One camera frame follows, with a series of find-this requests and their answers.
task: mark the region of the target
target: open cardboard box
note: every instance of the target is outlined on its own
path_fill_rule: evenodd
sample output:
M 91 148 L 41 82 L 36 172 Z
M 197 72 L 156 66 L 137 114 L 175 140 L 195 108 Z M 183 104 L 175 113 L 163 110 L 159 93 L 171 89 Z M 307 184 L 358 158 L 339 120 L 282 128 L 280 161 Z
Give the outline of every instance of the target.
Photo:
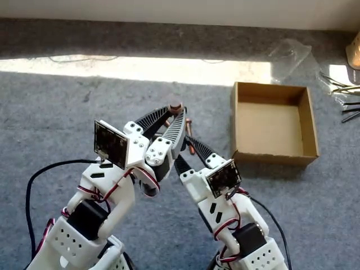
M 319 157 L 308 88 L 237 82 L 231 106 L 235 160 L 306 166 Z

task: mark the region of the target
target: hole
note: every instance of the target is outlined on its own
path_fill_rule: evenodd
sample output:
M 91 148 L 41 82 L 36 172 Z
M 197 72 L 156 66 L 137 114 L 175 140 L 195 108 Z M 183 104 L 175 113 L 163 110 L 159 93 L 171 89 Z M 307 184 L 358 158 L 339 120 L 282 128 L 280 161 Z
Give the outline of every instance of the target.
M 93 173 L 90 175 L 91 178 L 102 178 L 105 177 L 105 173 Z
M 218 214 L 216 215 L 216 223 L 219 223 L 221 221 L 221 217 L 222 217 L 223 213 L 222 212 L 218 212 Z
M 101 164 L 99 166 L 101 169 L 107 169 L 107 168 L 112 168 L 114 167 L 113 163 L 108 163 L 108 164 Z
M 215 208 L 216 208 L 216 203 L 213 202 L 213 203 L 211 204 L 211 207 L 210 207 L 210 213 L 211 213 L 211 214 L 214 214 Z

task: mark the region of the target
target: black cable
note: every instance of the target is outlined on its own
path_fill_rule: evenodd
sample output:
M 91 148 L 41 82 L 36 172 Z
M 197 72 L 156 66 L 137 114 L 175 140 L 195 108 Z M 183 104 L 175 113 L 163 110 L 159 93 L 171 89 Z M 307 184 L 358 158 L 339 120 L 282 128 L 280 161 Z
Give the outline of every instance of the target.
M 46 167 L 42 168 L 41 170 L 38 170 L 33 176 L 31 176 L 31 178 L 28 182 L 28 186 L 26 188 L 26 199 L 25 199 L 26 221 L 28 223 L 29 235 L 30 235 L 30 240 L 31 240 L 31 260 L 33 260 L 36 255 L 34 228 L 33 228 L 32 219 L 30 216 L 30 193 L 31 193 L 32 184 L 33 184 L 35 178 L 37 178 L 37 176 L 46 172 L 47 170 L 50 170 L 52 168 L 59 167 L 62 165 L 72 164 L 72 163 L 92 164 L 92 163 L 98 163 L 98 162 L 99 161 L 97 161 L 97 160 L 88 160 L 88 159 L 75 159 L 75 160 L 67 160 L 67 161 L 57 162 L 57 163 L 50 164 L 49 166 L 46 166 Z
M 264 208 L 266 210 L 266 212 L 268 212 L 268 214 L 270 215 L 270 217 L 272 218 L 272 220 L 274 221 L 276 227 L 279 229 L 282 240 L 283 240 L 283 245 L 285 247 L 285 253 L 286 253 L 286 259 L 287 259 L 287 266 L 289 268 L 289 270 L 292 270 L 293 267 L 291 266 L 291 259 L 290 259 L 290 253 L 289 253 L 289 248 L 287 247 L 287 242 L 286 242 L 286 237 L 285 234 L 280 226 L 280 224 L 278 223 L 278 221 L 276 220 L 276 218 L 274 217 L 274 215 L 271 213 L 271 211 L 269 209 L 267 209 L 267 207 L 265 205 L 263 205 L 261 202 L 259 202 L 257 199 L 254 199 L 253 197 L 249 196 L 249 198 L 253 201 L 255 201 L 258 205 L 260 205 L 262 208 Z

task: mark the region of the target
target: white bracket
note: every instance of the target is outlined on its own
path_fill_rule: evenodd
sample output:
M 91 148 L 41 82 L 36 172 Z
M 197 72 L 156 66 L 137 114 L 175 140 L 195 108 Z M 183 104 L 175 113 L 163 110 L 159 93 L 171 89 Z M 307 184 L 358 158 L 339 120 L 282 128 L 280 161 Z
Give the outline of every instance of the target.
M 164 163 L 166 155 L 171 156 L 172 142 L 169 139 L 158 137 L 147 149 L 145 159 L 150 166 L 159 166 Z

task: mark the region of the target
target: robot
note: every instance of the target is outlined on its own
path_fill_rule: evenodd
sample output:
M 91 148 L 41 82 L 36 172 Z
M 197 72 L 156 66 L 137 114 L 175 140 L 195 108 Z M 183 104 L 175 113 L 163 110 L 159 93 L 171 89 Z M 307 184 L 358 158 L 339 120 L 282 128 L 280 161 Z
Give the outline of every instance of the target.
M 173 165 L 210 233 L 224 244 L 208 269 L 287 269 L 266 222 L 240 187 L 234 160 L 186 135 L 186 114 L 182 105 L 164 106 L 129 121 L 122 131 L 95 121 L 94 151 L 99 157 L 83 172 L 62 215 L 49 220 L 38 248 L 31 242 L 26 269 L 135 269 L 124 244 L 111 232 L 134 204 L 135 181 L 146 196 L 156 196 Z M 158 134 L 164 125 L 166 131 Z M 186 146 L 195 149 L 205 168 L 196 172 L 187 164 L 180 155 Z M 242 226 L 244 216 L 251 223 Z M 30 215 L 26 217 L 32 235 Z

